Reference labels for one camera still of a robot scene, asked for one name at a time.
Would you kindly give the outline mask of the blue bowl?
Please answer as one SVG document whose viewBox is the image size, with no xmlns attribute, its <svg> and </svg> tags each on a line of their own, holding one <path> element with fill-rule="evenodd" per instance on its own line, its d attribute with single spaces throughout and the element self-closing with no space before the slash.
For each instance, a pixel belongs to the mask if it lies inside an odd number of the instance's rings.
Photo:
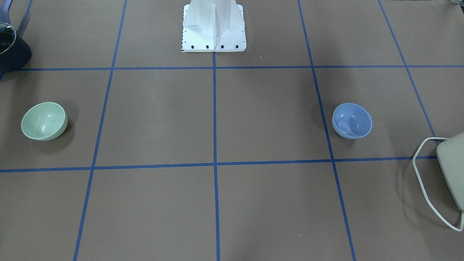
<svg viewBox="0 0 464 261">
<path fill-rule="evenodd" d="M 339 136 L 352 140 L 366 137 L 373 127 L 370 113 L 355 103 L 338 105 L 333 111 L 331 122 Z"/>
</svg>

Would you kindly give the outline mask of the green bowl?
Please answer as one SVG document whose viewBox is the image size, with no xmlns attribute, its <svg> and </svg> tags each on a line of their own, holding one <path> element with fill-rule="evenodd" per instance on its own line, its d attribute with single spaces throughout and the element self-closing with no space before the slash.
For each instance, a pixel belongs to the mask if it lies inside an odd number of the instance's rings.
<svg viewBox="0 0 464 261">
<path fill-rule="evenodd" d="M 55 102 L 43 102 L 30 108 L 21 121 L 22 133 L 33 140 L 53 140 L 68 126 L 68 115 L 64 108 Z"/>
</svg>

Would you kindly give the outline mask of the beige toaster appliance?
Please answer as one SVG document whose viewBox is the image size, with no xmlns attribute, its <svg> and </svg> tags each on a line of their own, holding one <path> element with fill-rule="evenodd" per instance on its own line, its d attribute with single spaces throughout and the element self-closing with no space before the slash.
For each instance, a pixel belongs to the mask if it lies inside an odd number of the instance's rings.
<svg viewBox="0 0 464 261">
<path fill-rule="evenodd" d="M 443 177 L 450 194 L 461 211 L 464 210 L 464 133 L 441 142 L 436 148 Z"/>
</svg>

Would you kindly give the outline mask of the dark blue saucepan with lid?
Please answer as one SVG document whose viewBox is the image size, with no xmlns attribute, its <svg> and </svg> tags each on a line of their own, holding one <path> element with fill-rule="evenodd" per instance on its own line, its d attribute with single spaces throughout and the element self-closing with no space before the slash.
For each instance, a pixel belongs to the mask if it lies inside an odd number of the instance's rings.
<svg viewBox="0 0 464 261">
<path fill-rule="evenodd" d="M 10 21 L 11 0 L 4 0 L 0 9 L 0 72 L 20 69 L 30 61 L 32 50 Z"/>
</svg>

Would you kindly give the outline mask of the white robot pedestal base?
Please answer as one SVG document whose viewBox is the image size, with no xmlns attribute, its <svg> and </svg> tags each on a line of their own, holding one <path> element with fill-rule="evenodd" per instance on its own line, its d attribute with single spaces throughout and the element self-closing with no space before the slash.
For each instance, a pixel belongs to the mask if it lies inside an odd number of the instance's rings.
<svg viewBox="0 0 464 261">
<path fill-rule="evenodd" d="M 235 0 L 192 0 L 183 7 L 182 25 L 183 52 L 247 49 L 244 9 Z"/>
</svg>

